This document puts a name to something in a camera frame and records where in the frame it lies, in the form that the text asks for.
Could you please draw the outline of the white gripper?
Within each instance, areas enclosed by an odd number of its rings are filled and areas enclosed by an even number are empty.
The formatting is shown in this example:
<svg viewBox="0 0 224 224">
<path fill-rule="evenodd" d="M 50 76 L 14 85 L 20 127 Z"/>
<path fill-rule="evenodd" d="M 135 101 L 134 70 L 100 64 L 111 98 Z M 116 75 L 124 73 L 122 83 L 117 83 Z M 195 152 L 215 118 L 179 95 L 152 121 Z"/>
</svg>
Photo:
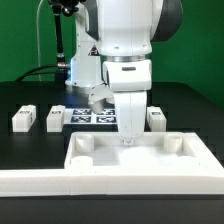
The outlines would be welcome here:
<svg viewBox="0 0 224 224">
<path fill-rule="evenodd" d="M 103 100 L 115 106 L 119 136 L 125 146 L 143 135 L 147 91 L 151 89 L 151 61 L 103 63 L 105 83 L 90 90 L 88 105 L 95 114 L 103 111 Z"/>
</svg>

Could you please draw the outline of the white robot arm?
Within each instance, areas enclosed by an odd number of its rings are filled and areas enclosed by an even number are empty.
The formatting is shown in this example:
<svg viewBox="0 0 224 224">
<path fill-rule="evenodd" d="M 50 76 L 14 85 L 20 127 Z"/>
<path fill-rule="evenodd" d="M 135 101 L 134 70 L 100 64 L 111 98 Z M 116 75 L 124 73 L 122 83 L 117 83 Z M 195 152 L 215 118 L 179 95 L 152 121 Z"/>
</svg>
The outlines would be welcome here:
<svg viewBox="0 0 224 224">
<path fill-rule="evenodd" d="M 66 87 L 87 94 L 96 114 L 104 102 L 113 104 L 119 137 L 131 145 L 144 133 L 151 44 L 177 32 L 181 0 L 80 0 L 78 7 L 77 50 Z"/>
</svg>

